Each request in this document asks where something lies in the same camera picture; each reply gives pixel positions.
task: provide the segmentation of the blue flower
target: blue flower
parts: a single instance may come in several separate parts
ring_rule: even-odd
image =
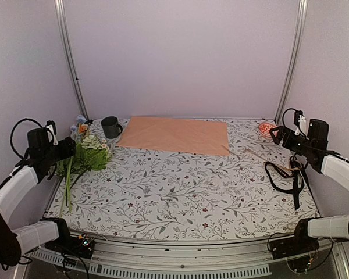
[[[85,122],[87,122],[87,119],[82,115],[78,115],[76,120],[77,120],[78,124],[84,124]]]

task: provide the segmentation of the white backdrop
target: white backdrop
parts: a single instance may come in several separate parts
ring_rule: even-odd
[[[88,112],[272,119],[297,10],[294,0],[65,1]]]

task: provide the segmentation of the mug handle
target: mug handle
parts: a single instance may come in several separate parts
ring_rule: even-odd
[[[117,124],[116,126],[120,128],[120,132],[117,134],[120,135],[123,132],[123,126],[120,124]]]

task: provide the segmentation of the wire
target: wire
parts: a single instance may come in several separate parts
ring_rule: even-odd
[[[277,234],[281,234],[281,235],[289,235],[289,236],[292,236],[293,234],[285,234],[284,232],[274,232],[272,235],[270,235],[270,237],[268,238],[268,241],[266,243],[266,248],[268,249],[268,251],[271,253],[272,251],[270,250],[269,248],[269,243],[270,243],[270,240],[272,239],[272,237],[274,235],[277,235]]]
[[[14,131],[17,128],[17,126],[25,121],[33,122],[33,123],[37,124],[39,127],[42,127],[42,125],[38,121],[31,119],[31,118],[21,119],[13,126],[12,131],[10,132],[10,147],[12,148],[13,152],[21,159],[24,159],[24,156],[22,156],[20,153],[18,153],[18,151],[15,149],[15,147],[13,145],[13,135],[14,135]]]
[[[284,116],[286,115],[287,112],[289,112],[290,110],[294,110],[295,112],[297,111],[297,109],[294,109],[294,108],[289,108],[289,109],[286,109],[284,112],[283,112],[283,115],[282,115],[282,124],[283,126],[286,128],[286,125],[284,123]]]
[[[286,261],[286,262],[287,262],[287,266],[289,267],[289,269],[290,269],[292,272],[294,272],[294,273],[296,273],[296,274],[302,274],[302,273],[306,273],[306,272],[308,272],[308,271],[315,270],[315,269],[317,269],[318,267],[322,266],[322,265],[327,261],[327,259],[329,258],[329,256],[330,256],[331,253],[332,253],[333,245],[334,245],[334,242],[332,242],[330,251],[328,252],[328,254],[326,255],[326,257],[325,257],[319,264],[317,264],[317,265],[316,265],[315,267],[313,267],[313,268],[310,268],[310,267],[311,267],[311,265],[310,265],[310,267],[309,267],[308,269],[306,269],[305,271],[295,271],[295,270],[292,270],[291,267],[289,266],[288,260]],[[318,253],[319,253],[319,252],[318,252],[318,250],[316,249],[315,254],[314,254],[314,256],[313,256],[313,259],[318,255]]]
[[[65,275],[68,279],[72,279],[70,275],[68,275],[68,273],[71,271],[66,271],[66,264],[65,264],[65,260],[67,259],[67,257],[65,256],[64,253],[61,253],[61,255],[63,256],[63,261],[62,261],[62,266],[63,266],[63,275]]]
[[[27,256],[22,256],[22,257],[25,258],[25,259],[27,259],[27,262],[25,262],[25,263],[22,263],[22,262],[19,262],[19,263],[18,263],[18,264],[20,264],[20,265],[22,265],[22,266],[26,266],[26,265],[28,265],[28,264],[30,264],[30,263],[33,262],[32,258],[30,258],[30,257],[27,257]]]
[[[300,131],[300,133],[302,134],[303,137],[307,138],[307,135],[305,135],[305,133],[303,131],[301,131],[301,128],[300,128],[300,124],[297,125],[297,128],[298,130]]]
[[[344,162],[349,163],[349,160],[347,160],[346,158],[343,158],[343,157],[339,156],[339,154],[335,154],[333,151],[331,152],[331,151],[327,151],[327,150],[322,150],[322,149],[314,148],[314,147],[311,147],[311,146],[308,146],[308,145],[305,145],[305,147],[306,147],[306,148],[309,148],[309,149],[316,150],[316,151],[318,151],[318,152],[322,152],[322,153],[327,154],[327,155],[332,155],[332,156],[334,156],[334,157],[336,157],[336,158],[338,158],[338,159],[340,159],[340,160],[342,160],[342,161],[344,161]]]
[[[329,258],[329,256],[330,256],[331,253],[332,253],[332,249],[333,249],[334,243],[335,243],[335,242],[332,242],[330,251],[328,252],[328,254],[326,255],[326,257],[325,257],[319,264],[317,264],[315,267],[309,268],[308,271],[317,269],[318,267],[320,267],[321,265],[323,265],[323,264],[325,263],[325,261],[327,261],[327,259]]]
[[[69,250],[68,248],[66,248],[66,247],[64,247],[64,246],[62,246],[62,245],[59,245],[59,244],[56,244],[56,243],[54,243],[54,245],[55,245],[55,246],[58,246],[59,248],[63,249],[64,251],[66,251],[66,252],[62,252],[62,253],[61,253],[61,255],[63,256],[63,259],[64,259],[64,260],[67,259],[67,257],[65,257],[65,254],[69,254],[69,255],[72,255],[72,256],[77,257],[77,258],[79,259],[79,261],[81,261],[81,263],[83,264],[84,269],[86,270],[87,279],[89,279],[88,267],[87,267],[85,261],[84,261],[80,256],[78,256],[76,253],[72,252],[71,250]]]

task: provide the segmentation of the wooden skewer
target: wooden skewer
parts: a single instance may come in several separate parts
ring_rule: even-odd
[[[237,156],[237,154],[235,154],[233,151],[231,151],[229,148],[227,148],[226,146],[222,146],[224,147],[226,150],[228,150],[231,154],[233,154],[234,156]],[[246,148],[245,150],[243,150],[242,153],[246,153],[246,152],[249,152],[253,155],[255,155],[256,157],[260,158],[261,160],[263,160],[264,162],[268,162],[269,160],[265,159],[264,157],[261,157],[260,155],[258,155],[257,153],[253,152],[252,150]],[[300,168],[298,167],[295,167],[295,168],[288,168],[288,167],[283,167],[283,166],[280,166],[278,164],[275,164],[277,167],[281,168],[282,170],[285,170],[285,171],[293,171],[293,170],[300,170]]]

